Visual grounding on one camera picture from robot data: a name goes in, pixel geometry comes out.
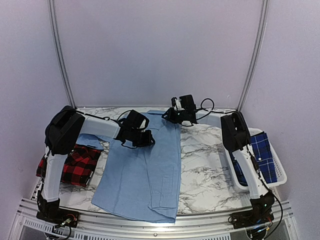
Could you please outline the light blue long sleeve shirt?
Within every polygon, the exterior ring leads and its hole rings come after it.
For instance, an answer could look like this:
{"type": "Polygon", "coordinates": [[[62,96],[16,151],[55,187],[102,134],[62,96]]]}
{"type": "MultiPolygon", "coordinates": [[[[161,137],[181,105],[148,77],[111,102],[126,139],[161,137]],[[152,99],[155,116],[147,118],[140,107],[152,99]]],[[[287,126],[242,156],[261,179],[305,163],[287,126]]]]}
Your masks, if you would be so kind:
{"type": "Polygon", "coordinates": [[[149,110],[155,143],[127,148],[116,140],[117,124],[86,117],[77,143],[99,147],[109,142],[106,166],[91,200],[100,209],[130,220],[151,223],[176,221],[181,185],[181,128],[162,118],[163,111],[149,110]]]}

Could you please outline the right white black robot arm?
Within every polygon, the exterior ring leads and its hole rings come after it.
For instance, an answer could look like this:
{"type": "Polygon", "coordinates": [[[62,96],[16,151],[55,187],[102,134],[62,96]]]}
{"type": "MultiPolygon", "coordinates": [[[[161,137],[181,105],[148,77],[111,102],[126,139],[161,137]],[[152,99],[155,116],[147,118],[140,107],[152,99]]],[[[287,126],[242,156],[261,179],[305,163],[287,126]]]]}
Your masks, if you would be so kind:
{"type": "Polygon", "coordinates": [[[251,210],[240,211],[231,215],[231,222],[241,226],[245,224],[262,224],[271,222],[272,206],[275,196],[268,187],[261,172],[251,144],[251,136],[246,121],[240,111],[217,111],[214,107],[197,107],[193,96],[188,94],[171,98],[171,107],[162,118],[173,123],[183,125],[189,122],[207,124],[221,129],[221,140],[224,150],[231,154],[240,165],[247,182],[251,210]]]}

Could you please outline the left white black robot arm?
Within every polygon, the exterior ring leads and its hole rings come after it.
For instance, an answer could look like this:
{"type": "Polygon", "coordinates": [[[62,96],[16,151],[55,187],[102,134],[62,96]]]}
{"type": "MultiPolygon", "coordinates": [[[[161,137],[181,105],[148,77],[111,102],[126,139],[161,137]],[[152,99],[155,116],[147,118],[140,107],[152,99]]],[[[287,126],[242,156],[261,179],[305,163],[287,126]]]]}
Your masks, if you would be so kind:
{"type": "Polygon", "coordinates": [[[131,142],[132,149],[148,147],[156,142],[147,129],[149,122],[146,116],[135,110],[130,110],[121,119],[112,119],[87,114],[69,105],[63,107],[45,129],[45,176],[37,198],[38,211],[53,223],[63,219],[59,198],[61,176],[79,135],[103,136],[122,144],[131,142]]]}

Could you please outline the red black plaid folded shirt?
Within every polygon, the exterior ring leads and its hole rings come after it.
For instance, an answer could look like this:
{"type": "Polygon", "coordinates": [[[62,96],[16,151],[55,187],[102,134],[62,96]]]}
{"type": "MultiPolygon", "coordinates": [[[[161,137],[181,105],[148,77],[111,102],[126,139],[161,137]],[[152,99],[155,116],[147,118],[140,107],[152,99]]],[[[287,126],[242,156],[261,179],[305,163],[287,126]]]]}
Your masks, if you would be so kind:
{"type": "Polygon", "coordinates": [[[99,149],[76,144],[65,160],[60,182],[85,188],[96,169],[101,152],[99,149]]]}

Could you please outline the blue plaid shirt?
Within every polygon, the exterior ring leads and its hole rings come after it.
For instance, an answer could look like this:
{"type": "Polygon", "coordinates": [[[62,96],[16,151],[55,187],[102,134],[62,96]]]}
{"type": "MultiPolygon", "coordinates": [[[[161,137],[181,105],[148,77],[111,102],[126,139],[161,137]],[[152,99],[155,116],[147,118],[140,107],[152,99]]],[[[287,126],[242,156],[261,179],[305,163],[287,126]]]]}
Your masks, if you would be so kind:
{"type": "MultiPolygon", "coordinates": [[[[255,159],[259,165],[262,175],[267,184],[276,183],[278,181],[275,169],[275,163],[273,160],[273,154],[269,138],[266,132],[262,131],[250,137],[251,146],[254,152],[255,159]]],[[[242,169],[238,161],[234,158],[230,152],[230,159],[232,161],[237,180],[241,186],[247,187],[247,181],[242,172],[242,169]]]]}

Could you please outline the white plastic basket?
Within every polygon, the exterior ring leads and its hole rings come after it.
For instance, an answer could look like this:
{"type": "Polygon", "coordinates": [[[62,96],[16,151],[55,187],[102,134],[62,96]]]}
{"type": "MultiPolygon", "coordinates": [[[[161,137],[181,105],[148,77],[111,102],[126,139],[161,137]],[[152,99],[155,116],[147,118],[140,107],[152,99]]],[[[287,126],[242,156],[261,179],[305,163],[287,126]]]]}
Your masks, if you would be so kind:
{"type": "MultiPolygon", "coordinates": [[[[259,128],[250,128],[249,129],[250,132],[250,136],[253,136],[255,134],[264,132],[263,130],[259,129],[259,128]]],[[[272,144],[270,143],[270,149],[271,149],[271,153],[273,155],[273,161],[274,161],[274,165],[275,165],[275,171],[276,171],[276,176],[277,176],[277,182],[273,182],[273,183],[268,183],[267,186],[269,188],[273,188],[273,187],[277,187],[279,185],[283,185],[286,183],[287,181],[287,175],[286,172],[282,166],[282,163],[276,153],[276,151],[274,150],[272,144]]],[[[229,168],[230,168],[230,172],[231,172],[231,176],[232,176],[232,180],[233,180],[233,188],[236,192],[238,193],[242,193],[242,192],[249,192],[249,187],[248,186],[242,186],[240,185],[236,173],[235,173],[235,169],[232,163],[232,160],[230,158],[230,153],[226,150],[225,151],[225,158],[229,164],[229,168]]]]}

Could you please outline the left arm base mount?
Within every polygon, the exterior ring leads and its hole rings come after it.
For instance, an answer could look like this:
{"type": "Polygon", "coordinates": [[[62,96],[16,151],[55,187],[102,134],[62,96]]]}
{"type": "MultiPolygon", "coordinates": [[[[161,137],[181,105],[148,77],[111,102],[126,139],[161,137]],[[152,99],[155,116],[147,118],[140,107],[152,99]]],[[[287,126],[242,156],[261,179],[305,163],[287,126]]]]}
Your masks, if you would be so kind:
{"type": "Polygon", "coordinates": [[[67,219],[71,219],[71,222],[68,223],[68,225],[72,228],[77,227],[79,216],[80,216],[80,213],[78,211],[72,211],[67,209],[61,209],[54,217],[45,216],[44,213],[41,213],[39,211],[36,214],[37,219],[40,219],[49,223],[53,223],[56,225],[60,225],[67,219]]]}

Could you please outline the right aluminium corner post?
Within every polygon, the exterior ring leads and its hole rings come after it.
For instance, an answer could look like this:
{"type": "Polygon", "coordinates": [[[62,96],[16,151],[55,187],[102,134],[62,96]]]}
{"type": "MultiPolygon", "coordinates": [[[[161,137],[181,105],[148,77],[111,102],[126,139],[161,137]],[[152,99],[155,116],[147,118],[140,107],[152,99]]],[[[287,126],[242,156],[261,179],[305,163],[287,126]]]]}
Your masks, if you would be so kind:
{"type": "Polygon", "coordinates": [[[259,55],[262,50],[265,32],[268,24],[267,20],[268,20],[269,5],[270,5],[269,0],[261,1],[258,29],[256,33],[254,48],[251,55],[248,71],[245,77],[244,85],[243,85],[241,95],[236,108],[238,111],[242,111],[242,109],[244,108],[244,105],[246,103],[246,100],[250,91],[251,84],[253,82],[256,66],[258,63],[259,55]]]}

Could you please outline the aluminium front frame rail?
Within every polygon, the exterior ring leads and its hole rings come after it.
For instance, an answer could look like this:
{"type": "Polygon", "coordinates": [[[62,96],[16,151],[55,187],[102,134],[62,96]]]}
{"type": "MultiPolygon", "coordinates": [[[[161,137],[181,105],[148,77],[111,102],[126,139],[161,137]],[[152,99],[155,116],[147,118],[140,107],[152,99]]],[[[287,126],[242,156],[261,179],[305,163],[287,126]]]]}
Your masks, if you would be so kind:
{"type": "MultiPolygon", "coordinates": [[[[291,205],[288,201],[281,203],[283,208],[282,221],[267,240],[276,240],[284,236],[284,240],[302,240],[298,233],[297,223],[291,205]]],[[[248,210],[248,207],[234,210],[217,211],[204,214],[187,214],[177,216],[175,223],[150,223],[128,220],[103,212],[79,211],[76,228],[72,227],[71,240],[125,240],[125,239],[214,239],[218,235],[244,232],[247,229],[234,229],[228,221],[231,213],[248,210]]],[[[37,201],[22,198],[17,209],[14,223],[8,240],[19,239],[23,226],[46,232],[51,232],[55,224],[36,218],[37,201]]]]}

